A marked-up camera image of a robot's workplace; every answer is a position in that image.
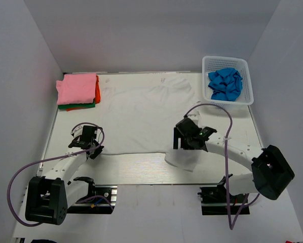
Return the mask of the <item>blue t shirt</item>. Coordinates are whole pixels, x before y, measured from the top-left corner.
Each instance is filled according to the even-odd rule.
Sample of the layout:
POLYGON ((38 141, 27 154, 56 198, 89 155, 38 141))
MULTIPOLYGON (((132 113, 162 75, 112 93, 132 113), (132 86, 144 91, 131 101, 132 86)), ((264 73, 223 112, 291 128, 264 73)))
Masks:
POLYGON ((208 87, 212 90, 212 100, 235 102, 243 89, 243 78, 234 68, 224 68, 208 73, 208 87))

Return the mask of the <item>white t shirt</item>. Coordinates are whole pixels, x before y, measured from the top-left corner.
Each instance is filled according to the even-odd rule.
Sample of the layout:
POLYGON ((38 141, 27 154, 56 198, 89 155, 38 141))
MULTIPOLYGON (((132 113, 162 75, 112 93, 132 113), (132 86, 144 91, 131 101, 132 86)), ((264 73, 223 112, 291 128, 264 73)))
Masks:
POLYGON ((154 87, 104 88, 98 119, 105 133, 102 153, 163 153, 168 164, 193 171, 201 152, 173 149, 173 138, 175 125, 197 102, 183 77, 165 78, 154 87))

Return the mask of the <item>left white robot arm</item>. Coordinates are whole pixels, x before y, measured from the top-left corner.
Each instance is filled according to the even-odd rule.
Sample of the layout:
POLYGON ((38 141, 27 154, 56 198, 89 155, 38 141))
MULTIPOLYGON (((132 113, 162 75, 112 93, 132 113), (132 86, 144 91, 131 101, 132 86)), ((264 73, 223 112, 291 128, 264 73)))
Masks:
POLYGON ((94 124, 80 124, 71 134, 73 139, 65 157, 42 176, 30 180, 25 207, 27 221, 60 225, 71 206, 81 199, 86 202, 95 199, 94 180, 74 174, 86 161, 102 152, 104 147, 97 138, 104 131, 94 124))

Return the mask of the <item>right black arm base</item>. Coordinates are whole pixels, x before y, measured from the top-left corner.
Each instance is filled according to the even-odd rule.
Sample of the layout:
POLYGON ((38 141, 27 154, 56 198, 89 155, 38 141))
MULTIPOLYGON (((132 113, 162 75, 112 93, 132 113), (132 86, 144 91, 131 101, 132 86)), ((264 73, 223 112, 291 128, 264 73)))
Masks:
MULTIPOLYGON (((227 216, 226 192, 217 187, 200 187, 198 196, 201 199, 203 216, 227 216)), ((231 215, 236 215, 245 199, 245 195, 230 196, 231 215)))

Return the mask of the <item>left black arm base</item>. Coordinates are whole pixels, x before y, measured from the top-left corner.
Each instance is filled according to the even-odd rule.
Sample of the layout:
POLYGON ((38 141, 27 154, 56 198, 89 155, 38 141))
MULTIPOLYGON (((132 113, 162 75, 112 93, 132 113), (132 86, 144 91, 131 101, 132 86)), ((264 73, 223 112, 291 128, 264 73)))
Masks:
POLYGON ((68 214, 82 215, 110 215, 117 201, 116 185, 96 185, 93 192, 77 199, 75 204, 68 208, 68 214))

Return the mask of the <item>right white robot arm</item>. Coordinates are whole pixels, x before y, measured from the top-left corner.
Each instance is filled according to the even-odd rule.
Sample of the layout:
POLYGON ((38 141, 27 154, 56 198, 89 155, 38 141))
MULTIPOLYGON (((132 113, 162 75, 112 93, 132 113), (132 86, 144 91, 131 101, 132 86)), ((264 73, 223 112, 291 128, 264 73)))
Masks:
POLYGON ((276 200, 295 177, 278 147, 261 148, 227 139, 216 129, 200 128, 187 117, 174 127, 173 148, 222 155, 249 170, 248 174, 231 175, 217 184, 219 198, 225 202, 249 193, 276 200))

